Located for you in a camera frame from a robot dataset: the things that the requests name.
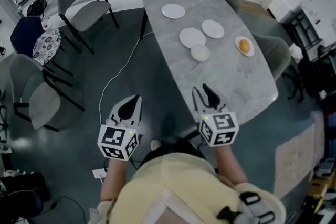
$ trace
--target gray table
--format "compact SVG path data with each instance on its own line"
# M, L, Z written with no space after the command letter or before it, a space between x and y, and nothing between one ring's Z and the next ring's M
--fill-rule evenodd
M161 8L168 3L183 6L185 16L178 20L164 17ZM143 4L166 63L196 121L192 88L201 89L203 83L227 98L239 124L253 119L276 100L278 90L262 52L243 21L224 0L143 0ZM201 30L202 22L207 19L219 22L225 35L222 39L205 35L211 55L207 61L197 63L190 50L181 44L179 34L187 27ZM252 57L238 51L234 43L238 36L246 36L254 43Z

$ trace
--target yellow shirt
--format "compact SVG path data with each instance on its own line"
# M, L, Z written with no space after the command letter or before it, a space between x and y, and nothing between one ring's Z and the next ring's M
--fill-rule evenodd
M108 201L99 204L100 219L140 224L167 189L206 224L225 223L216 216L225 206L238 211L239 195L245 191L258 193L273 209L276 223L285 222L285 208L275 196L248 183L233 187L226 179L216 176L206 160L183 153L167 154L145 163L121 190L113 208Z

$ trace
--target white bowl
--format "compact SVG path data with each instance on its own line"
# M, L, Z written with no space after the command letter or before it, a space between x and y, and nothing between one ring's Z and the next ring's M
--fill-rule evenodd
M185 9L178 4L167 4L161 8L161 12L169 19L180 19L185 15Z
M202 30L206 35L212 38L219 39L224 37L223 27L214 20L205 20L202 22Z
M239 43L240 43L240 41L241 41L242 39L245 39L245 40L248 42L248 44L250 45L250 51L249 51L248 53L244 53L244 52L240 49L240 47L239 47ZM235 40L235 44L236 44L237 49L238 49L243 55L245 55L245 56L247 56L247 57L251 57L251 56L254 55L254 45L253 45L252 41L249 40L247 37L237 37L236 40Z
M205 36L196 28L185 28L180 32L181 43L191 49L195 45L205 45Z
M195 45L190 51L191 56L196 62L204 62L210 57L209 49L203 45Z

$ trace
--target egg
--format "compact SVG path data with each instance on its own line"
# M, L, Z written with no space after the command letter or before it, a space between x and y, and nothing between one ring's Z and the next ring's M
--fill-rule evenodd
M242 39L239 42L239 48L241 49L242 52L247 54L250 51L250 44L248 43L247 40Z

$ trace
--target power outlet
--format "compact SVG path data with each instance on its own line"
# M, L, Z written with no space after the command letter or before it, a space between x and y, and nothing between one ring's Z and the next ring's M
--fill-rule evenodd
M105 178L106 177L106 172L103 169L96 169L96 170L92 170L93 172L93 176L96 178L96 179L99 179L99 178Z

